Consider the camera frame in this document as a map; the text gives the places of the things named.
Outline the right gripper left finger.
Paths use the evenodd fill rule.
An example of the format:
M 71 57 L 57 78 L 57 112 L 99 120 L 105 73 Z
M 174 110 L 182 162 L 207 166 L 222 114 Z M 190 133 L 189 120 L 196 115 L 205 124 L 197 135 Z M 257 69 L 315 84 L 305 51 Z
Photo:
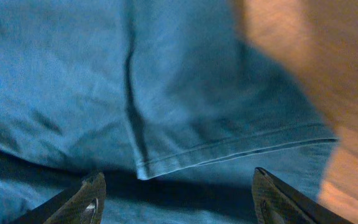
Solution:
M 105 199 L 104 174 L 90 174 L 11 224 L 100 224 Z

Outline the navy blue shorts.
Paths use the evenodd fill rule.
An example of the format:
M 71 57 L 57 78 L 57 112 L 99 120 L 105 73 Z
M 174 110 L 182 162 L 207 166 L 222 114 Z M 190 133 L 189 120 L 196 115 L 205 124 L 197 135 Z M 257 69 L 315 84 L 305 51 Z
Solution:
M 263 167 L 316 200 L 333 132 L 229 1 L 0 1 L 0 223 L 87 173 L 104 223 L 254 223 Z

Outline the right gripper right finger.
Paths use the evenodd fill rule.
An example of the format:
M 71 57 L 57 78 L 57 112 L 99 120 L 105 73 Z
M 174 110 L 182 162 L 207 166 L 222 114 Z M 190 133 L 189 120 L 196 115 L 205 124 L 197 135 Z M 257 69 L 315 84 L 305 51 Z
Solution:
M 259 224 L 352 224 L 261 167 L 254 171 L 252 197 Z

